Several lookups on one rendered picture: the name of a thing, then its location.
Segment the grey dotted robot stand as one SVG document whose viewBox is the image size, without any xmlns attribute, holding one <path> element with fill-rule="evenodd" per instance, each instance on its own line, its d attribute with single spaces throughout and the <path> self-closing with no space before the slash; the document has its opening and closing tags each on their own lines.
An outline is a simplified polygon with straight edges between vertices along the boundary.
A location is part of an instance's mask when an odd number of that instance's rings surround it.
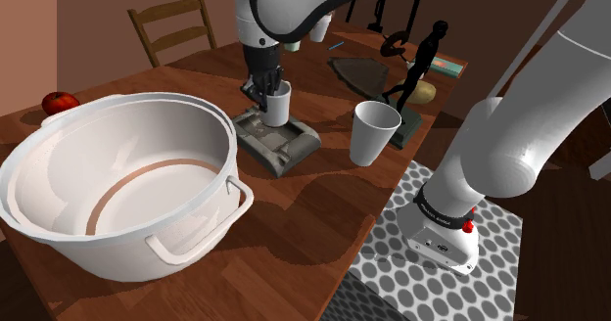
<svg viewBox="0 0 611 321">
<path fill-rule="evenodd" d="M 477 267 L 460 276 L 412 251 L 397 210 L 432 171 L 411 162 L 319 321 L 526 321 L 514 311 L 523 221 L 478 203 Z"/>
</svg>

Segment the teal book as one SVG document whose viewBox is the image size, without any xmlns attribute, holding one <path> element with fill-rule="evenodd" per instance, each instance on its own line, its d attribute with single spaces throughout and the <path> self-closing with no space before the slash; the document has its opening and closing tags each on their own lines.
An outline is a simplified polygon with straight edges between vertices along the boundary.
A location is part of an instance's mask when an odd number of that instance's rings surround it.
<svg viewBox="0 0 611 321">
<path fill-rule="evenodd" d="M 464 66 L 435 57 L 431 63 L 430 69 L 452 78 L 459 78 L 463 72 Z"/>
</svg>

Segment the small white cup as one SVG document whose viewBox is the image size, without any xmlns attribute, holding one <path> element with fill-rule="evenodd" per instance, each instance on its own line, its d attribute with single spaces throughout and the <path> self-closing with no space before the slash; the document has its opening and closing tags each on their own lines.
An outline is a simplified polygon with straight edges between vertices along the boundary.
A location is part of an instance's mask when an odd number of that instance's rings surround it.
<svg viewBox="0 0 611 321">
<path fill-rule="evenodd" d="M 266 97 L 266 111 L 260 113 L 260 119 L 266 126 L 279 127 L 288 122 L 291 91 L 291 84 L 281 80 L 274 94 Z"/>
</svg>

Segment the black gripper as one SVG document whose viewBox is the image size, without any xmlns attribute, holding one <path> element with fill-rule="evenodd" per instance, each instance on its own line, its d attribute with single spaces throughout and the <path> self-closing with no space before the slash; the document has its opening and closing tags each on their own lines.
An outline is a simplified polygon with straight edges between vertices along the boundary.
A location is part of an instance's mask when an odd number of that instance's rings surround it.
<svg viewBox="0 0 611 321">
<path fill-rule="evenodd" d="M 280 68 L 280 45 L 260 48 L 244 44 L 243 53 L 249 78 L 241 86 L 241 92 L 257 103 L 258 108 L 265 113 L 267 111 L 267 85 L 268 94 L 274 95 L 284 74 L 284 70 Z"/>
</svg>

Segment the yellow potato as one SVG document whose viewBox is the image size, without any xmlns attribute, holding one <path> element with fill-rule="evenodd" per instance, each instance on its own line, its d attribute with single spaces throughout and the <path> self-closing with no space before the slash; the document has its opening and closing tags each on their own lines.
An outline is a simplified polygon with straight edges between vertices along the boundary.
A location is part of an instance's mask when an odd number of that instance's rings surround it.
<svg viewBox="0 0 611 321">
<path fill-rule="evenodd" d="M 418 80 L 414 90 L 410 93 L 406 102 L 409 104 L 424 105 L 434 100 L 436 87 L 424 80 Z"/>
</svg>

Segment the wooden chair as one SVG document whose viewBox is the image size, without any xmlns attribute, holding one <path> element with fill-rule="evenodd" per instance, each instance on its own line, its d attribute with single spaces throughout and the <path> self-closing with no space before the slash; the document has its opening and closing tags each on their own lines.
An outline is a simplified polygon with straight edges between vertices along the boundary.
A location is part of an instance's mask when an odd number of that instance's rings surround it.
<svg viewBox="0 0 611 321">
<path fill-rule="evenodd" d="M 150 40 L 145 29 L 146 23 L 166 20 L 171 17 L 184 15 L 191 12 L 200 13 L 202 17 L 201 25 L 183 28 L 178 31 L 165 34 L 154 41 Z M 161 65 L 158 58 L 159 52 L 199 37 L 205 36 L 209 41 L 209 46 L 211 49 L 216 49 L 218 47 L 205 0 L 178 0 L 152 6 L 141 12 L 137 12 L 134 9 L 128 9 L 127 13 L 153 68 L 157 68 Z"/>
</svg>

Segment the dark grey flat wedge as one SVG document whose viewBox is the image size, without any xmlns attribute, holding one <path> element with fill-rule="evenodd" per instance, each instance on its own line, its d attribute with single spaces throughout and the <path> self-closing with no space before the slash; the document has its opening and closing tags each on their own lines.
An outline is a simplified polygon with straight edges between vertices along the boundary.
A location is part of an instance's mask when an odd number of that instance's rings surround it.
<svg viewBox="0 0 611 321">
<path fill-rule="evenodd" d="M 354 93 L 367 100 L 385 91 L 389 68 L 372 58 L 331 57 L 327 64 Z"/>
</svg>

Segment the grey rectangular tray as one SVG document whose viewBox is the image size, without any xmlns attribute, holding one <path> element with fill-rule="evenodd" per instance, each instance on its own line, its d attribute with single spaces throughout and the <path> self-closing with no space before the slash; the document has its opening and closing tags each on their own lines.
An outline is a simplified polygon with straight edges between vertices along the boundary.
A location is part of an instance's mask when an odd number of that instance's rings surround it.
<svg viewBox="0 0 611 321">
<path fill-rule="evenodd" d="M 293 116 L 280 127 L 265 125 L 259 109 L 251 107 L 234 117 L 238 144 L 275 178 L 321 147 L 318 133 Z"/>
</svg>

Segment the large white pot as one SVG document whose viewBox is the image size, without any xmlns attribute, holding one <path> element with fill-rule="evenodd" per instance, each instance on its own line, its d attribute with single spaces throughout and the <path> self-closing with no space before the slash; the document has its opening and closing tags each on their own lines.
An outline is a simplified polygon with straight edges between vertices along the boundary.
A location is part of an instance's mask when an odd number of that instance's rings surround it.
<svg viewBox="0 0 611 321">
<path fill-rule="evenodd" d="M 0 218 L 84 270 L 145 282 L 210 252 L 251 207 L 236 130 L 203 99 L 112 95 L 47 117 L 0 165 Z"/>
</svg>

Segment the brown wooden table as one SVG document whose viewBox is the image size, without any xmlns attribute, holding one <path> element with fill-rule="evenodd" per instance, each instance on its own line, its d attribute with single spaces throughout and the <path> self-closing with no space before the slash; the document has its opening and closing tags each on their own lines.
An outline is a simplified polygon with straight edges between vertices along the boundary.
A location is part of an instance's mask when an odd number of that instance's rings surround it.
<svg viewBox="0 0 611 321">
<path fill-rule="evenodd" d="M 240 153 L 239 176 L 255 202 L 213 251 L 178 273 L 103 280 L 0 221 L 0 321 L 317 321 L 455 86 L 428 73 L 437 95 L 417 107 L 422 124 L 407 145 L 354 165 L 351 114 L 360 98 L 327 61 L 377 58 L 382 41 L 333 23 L 323 42 L 283 56 L 292 114 L 322 145 L 281 178 Z"/>
</svg>

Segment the tall white cup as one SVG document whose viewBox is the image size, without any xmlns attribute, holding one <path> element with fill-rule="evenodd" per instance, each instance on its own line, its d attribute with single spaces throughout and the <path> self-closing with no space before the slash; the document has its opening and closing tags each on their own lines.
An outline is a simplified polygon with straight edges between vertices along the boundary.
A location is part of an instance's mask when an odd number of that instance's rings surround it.
<svg viewBox="0 0 611 321">
<path fill-rule="evenodd" d="M 358 166 L 373 163 L 401 125 L 400 114 L 382 102 L 364 101 L 353 112 L 350 159 Z"/>
</svg>

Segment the black floor stand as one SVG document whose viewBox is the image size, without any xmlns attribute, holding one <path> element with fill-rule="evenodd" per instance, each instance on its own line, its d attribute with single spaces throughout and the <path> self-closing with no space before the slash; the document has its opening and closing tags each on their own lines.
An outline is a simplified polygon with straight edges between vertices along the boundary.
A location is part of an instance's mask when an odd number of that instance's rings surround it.
<svg viewBox="0 0 611 321">
<path fill-rule="evenodd" d="M 413 29 L 413 24 L 417 15 L 417 11 L 418 11 L 418 7 L 420 4 L 421 0 L 413 0 L 413 4 L 411 6 L 411 10 L 410 10 L 410 14 L 409 14 L 409 18 L 408 18 L 408 22 L 405 28 L 405 32 L 407 33 L 411 33 L 412 29 Z M 381 33 L 383 30 L 382 27 L 382 19 L 383 19 L 383 15 L 384 15 L 384 10 L 386 7 L 386 2 L 387 0 L 377 0 L 375 3 L 375 7 L 374 7 L 374 17 L 375 17 L 375 22 L 374 23 L 370 23 L 368 25 L 368 29 Z M 356 0 L 352 0 L 349 3 L 349 7 L 348 7 L 348 11 L 346 14 L 346 18 L 345 18 L 345 22 L 348 23 L 351 18 L 352 18 L 352 14 L 353 14 L 353 9 L 355 6 Z"/>
</svg>

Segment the black human figure statue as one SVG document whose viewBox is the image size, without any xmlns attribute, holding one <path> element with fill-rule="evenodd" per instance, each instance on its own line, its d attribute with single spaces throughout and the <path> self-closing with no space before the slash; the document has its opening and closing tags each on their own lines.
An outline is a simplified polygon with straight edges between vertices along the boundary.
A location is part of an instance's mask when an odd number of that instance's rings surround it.
<svg viewBox="0 0 611 321">
<path fill-rule="evenodd" d="M 396 106 L 399 115 L 401 115 L 406 99 L 414 90 L 417 81 L 428 72 L 438 52 L 439 42 L 446 36 L 447 30 L 448 23 L 446 21 L 436 21 L 433 24 L 432 32 L 418 45 L 415 62 L 408 68 L 404 82 L 382 94 L 385 102 L 389 104 L 391 95 L 401 93 Z"/>
</svg>

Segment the white paper cup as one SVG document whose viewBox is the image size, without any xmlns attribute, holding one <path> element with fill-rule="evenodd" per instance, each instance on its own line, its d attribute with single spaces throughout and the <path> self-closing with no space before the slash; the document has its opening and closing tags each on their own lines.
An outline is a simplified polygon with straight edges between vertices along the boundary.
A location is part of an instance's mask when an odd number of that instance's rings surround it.
<svg viewBox="0 0 611 321">
<path fill-rule="evenodd" d="M 312 42 L 322 42 L 328 30 L 328 26 L 332 20 L 333 15 L 328 13 L 324 15 L 309 32 L 309 39 Z"/>
</svg>

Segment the red apple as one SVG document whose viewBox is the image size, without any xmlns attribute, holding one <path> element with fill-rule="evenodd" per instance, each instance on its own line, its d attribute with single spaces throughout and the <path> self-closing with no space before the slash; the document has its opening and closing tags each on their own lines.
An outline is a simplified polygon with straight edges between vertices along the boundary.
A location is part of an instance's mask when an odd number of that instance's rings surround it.
<svg viewBox="0 0 611 321">
<path fill-rule="evenodd" d="M 42 110 L 47 115 L 55 115 L 79 105 L 80 102 L 72 94 L 59 91 L 47 94 L 41 102 Z"/>
</svg>

